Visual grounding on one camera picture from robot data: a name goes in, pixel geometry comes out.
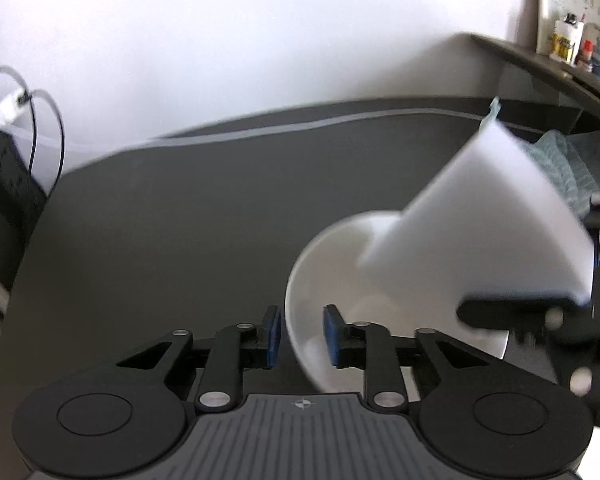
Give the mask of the green striped towel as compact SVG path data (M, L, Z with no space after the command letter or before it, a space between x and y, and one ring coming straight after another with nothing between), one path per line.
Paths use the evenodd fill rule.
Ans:
M545 208L584 219L600 201L600 185L577 149L556 130L534 143L516 138L498 120L500 110L500 100L493 98L477 138L480 146L494 151L489 170L536 214Z

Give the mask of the black power strip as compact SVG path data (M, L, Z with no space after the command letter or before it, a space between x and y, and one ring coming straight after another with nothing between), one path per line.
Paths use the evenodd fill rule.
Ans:
M0 282L5 286L14 280L46 202L14 140L0 131Z

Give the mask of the white pill bottle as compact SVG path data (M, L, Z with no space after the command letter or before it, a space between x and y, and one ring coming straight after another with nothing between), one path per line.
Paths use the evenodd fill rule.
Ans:
M573 65L580 49L583 29L584 23L580 21L556 21L550 45L550 58Z

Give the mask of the bottom white charger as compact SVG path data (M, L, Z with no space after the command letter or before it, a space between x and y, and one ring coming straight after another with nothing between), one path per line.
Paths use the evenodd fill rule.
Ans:
M28 92L15 90L0 101L0 130L13 124L26 110Z

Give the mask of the white ceramic bowl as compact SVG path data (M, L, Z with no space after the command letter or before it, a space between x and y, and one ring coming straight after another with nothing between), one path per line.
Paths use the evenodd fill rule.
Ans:
M373 322L393 335L411 337L419 328L435 328L501 359L508 335L489 335L460 325L449 298L422 286L394 299L358 266L368 245L398 221L397 211L367 211L340 220L303 249L291 271L285 296L285 321L294 355L321 392L362 392L363 372L332 365L324 337L323 309L336 306L348 323Z

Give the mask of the white sponge block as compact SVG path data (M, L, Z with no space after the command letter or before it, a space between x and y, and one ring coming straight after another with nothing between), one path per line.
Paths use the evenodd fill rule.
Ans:
M456 330L468 297L591 298L594 245L550 178L490 120L358 258L411 328Z

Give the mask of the dark wall shelf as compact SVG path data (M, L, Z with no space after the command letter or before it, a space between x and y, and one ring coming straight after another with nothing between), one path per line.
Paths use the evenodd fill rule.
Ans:
M512 42L470 34L475 44L506 63L525 70L535 79L569 96L580 107L600 120L600 77L568 64L551 60Z

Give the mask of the red cap small bottle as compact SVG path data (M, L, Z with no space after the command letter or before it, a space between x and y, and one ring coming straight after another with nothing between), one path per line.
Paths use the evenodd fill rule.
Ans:
M586 72L592 73L592 56L594 51L594 44L591 40L584 40L581 44L580 51L577 57L577 68L579 70L585 70Z

